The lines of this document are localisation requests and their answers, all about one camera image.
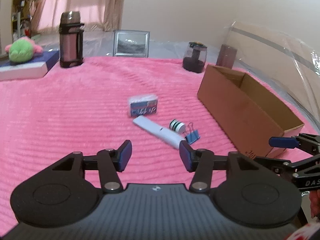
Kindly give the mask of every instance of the pink tablecloth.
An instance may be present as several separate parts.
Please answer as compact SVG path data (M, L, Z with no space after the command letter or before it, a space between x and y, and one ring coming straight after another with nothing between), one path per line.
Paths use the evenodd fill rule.
M9 203L12 190L72 151L92 155L130 139L132 157L119 175L124 185L189 186L193 174L185 170L179 152L133 125L127 99L155 93L158 112L150 119L163 126L172 119L193 122L201 135L193 148L226 155L234 146L196 97L202 77L182 69L181 60L92 57L71 69L56 65L38 80L0 82L0 235L16 224ZM315 133L287 105L306 123L302 132ZM295 149L281 157L297 161L309 155ZM86 178L99 186L96 172ZM214 172L212 186L224 179L225 172Z

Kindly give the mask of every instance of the curtain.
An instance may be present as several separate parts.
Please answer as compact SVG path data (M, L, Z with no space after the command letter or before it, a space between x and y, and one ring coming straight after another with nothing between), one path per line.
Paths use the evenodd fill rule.
M32 29L38 33L58 30L64 11L80 11L85 30L111 31L120 27L123 0L41 0L32 18Z

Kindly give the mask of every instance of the plush toy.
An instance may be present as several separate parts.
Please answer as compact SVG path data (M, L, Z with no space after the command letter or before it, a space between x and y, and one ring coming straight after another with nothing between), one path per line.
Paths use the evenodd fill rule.
M35 53L42 53L43 49L41 46L36 45L32 39L22 37L11 45L7 45L5 51L9 53L10 61L22 63L31 60Z

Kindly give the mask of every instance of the picture frame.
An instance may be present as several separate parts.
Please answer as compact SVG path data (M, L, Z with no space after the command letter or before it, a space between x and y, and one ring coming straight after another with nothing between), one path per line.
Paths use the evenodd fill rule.
M114 57L149 57L150 32L116 30L114 33Z

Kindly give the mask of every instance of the human hand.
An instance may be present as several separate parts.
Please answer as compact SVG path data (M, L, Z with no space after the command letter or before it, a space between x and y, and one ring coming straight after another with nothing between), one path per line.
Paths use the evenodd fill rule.
M320 190L310 191L309 199L311 201L311 218L320 214Z

